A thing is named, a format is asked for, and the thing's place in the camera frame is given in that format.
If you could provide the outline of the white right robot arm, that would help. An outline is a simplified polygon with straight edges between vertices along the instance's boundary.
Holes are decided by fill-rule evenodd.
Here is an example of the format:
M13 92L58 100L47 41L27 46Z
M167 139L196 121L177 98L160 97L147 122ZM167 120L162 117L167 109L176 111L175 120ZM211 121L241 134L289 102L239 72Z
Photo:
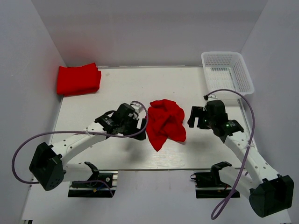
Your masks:
M194 107L197 127L211 129L236 155L248 176L239 177L239 171L226 161L211 167L211 181L216 186L233 186L249 200L259 217L266 217L292 206L294 182L289 175L282 176L272 168L260 153L249 144L243 127L229 120L225 105L220 100L208 101L204 107Z

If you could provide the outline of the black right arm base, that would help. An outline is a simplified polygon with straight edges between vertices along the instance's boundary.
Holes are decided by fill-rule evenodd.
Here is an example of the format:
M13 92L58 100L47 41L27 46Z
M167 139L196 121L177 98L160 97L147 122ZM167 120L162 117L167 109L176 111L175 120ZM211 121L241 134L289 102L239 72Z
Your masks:
M195 183L197 199L224 199L231 192L231 186L216 184L210 172L195 172L190 176Z

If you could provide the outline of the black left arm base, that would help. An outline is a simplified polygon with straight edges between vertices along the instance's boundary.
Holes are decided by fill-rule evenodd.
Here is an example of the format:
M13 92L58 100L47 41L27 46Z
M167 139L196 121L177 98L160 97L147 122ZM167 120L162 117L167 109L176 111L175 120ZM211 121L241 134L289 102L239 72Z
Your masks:
M69 186L69 198L112 198L116 192L118 172L100 171L100 182L76 183Z

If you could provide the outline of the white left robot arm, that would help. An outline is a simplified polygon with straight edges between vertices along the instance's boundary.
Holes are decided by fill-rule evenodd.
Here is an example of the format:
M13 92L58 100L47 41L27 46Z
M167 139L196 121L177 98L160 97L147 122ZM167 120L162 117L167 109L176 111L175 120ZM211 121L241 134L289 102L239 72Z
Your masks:
M56 188L62 182L94 186L104 181L99 179L99 170L89 161L71 164L70 160L93 145L110 137L145 140L147 118L139 118L146 111L145 106L132 101L123 103L117 110L99 116L83 131L75 132L69 138L48 145L37 146L29 166L30 172L45 191Z

